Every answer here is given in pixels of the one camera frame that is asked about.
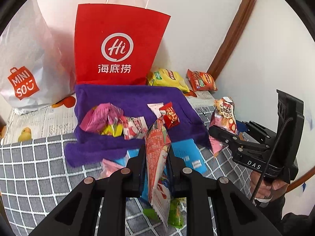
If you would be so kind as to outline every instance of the purple towel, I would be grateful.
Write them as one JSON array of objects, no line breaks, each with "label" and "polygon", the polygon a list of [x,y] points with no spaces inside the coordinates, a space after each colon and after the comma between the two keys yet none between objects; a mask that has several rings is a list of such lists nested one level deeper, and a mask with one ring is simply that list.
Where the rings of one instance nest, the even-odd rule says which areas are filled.
[{"label": "purple towel", "polygon": [[157,118],[147,104],[172,102],[180,124],[168,130],[171,141],[192,138],[196,144],[210,147],[208,131],[203,121],[177,88],[81,84],[75,86],[75,91],[77,104],[74,112],[78,118],[78,126],[74,134],[78,142],[69,143],[65,148],[67,162],[72,167],[100,162],[104,158],[119,159],[126,155],[127,150],[140,148],[144,144],[144,139],[124,140],[123,136],[114,138],[81,130],[79,125],[86,113],[101,103],[112,103],[120,107],[128,117],[144,116],[149,127]]}]

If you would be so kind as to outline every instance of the human hand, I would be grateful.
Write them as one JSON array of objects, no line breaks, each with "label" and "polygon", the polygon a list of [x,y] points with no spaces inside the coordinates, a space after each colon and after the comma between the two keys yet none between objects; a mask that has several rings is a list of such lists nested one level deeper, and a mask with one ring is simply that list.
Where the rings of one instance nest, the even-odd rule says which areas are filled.
[{"label": "human hand", "polygon": [[[259,180],[260,174],[256,171],[252,171],[250,173],[250,192],[253,193],[254,189]],[[285,194],[289,184],[282,181],[281,179],[275,179],[272,184],[263,180],[256,194],[256,198],[264,199],[265,197],[269,197],[272,194],[272,199],[270,201],[274,201],[277,198],[281,197]]]}]

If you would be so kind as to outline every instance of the green snack package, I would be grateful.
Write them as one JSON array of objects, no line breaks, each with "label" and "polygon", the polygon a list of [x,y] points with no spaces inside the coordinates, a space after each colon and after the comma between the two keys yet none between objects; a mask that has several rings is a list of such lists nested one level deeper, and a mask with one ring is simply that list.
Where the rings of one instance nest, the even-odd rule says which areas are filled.
[{"label": "green snack package", "polygon": [[[181,215],[181,200],[182,199],[173,199],[171,200],[170,204],[170,212],[169,212],[169,218],[167,223],[170,226],[173,226],[175,228],[182,228],[184,224],[184,219]],[[154,211],[154,209],[143,209],[143,214],[145,214],[148,218],[151,218],[153,220],[160,220],[157,213]]]}]

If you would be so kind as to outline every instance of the person's arm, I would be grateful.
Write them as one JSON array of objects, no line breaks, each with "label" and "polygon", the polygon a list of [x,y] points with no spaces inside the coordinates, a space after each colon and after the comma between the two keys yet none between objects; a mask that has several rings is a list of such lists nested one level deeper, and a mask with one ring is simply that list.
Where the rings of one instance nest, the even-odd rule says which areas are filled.
[{"label": "person's arm", "polygon": [[[252,171],[250,175],[250,191],[253,192],[258,182],[260,174]],[[311,218],[304,215],[295,215],[288,213],[282,218],[282,209],[285,204],[284,194],[288,188],[288,184],[275,180],[273,183],[267,184],[265,181],[261,183],[258,190],[257,197],[264,198],[269,197],[272,191],[272,199],[265,208],[257,207],[268,220],[278,229],[283,236],[306,236],[312,235],[311,232],[315,228],[314,221]]]}]

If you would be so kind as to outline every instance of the shopping bag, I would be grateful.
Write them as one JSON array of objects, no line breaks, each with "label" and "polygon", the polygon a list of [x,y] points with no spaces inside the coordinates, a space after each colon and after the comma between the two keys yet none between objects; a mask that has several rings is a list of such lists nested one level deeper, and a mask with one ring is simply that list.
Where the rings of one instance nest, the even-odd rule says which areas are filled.
[{"label": "shopping bag", "polygon": [[74,92],[75,75],[61,64],[61,55],[37,0],[28,0],[0,36],[0,94],[15,113],[36,111]]},{"label": "shopping bag", "polygon": [[79,4],[75,26],[77,83],[145,84],[169,20],[169,15],[146,8]]}]

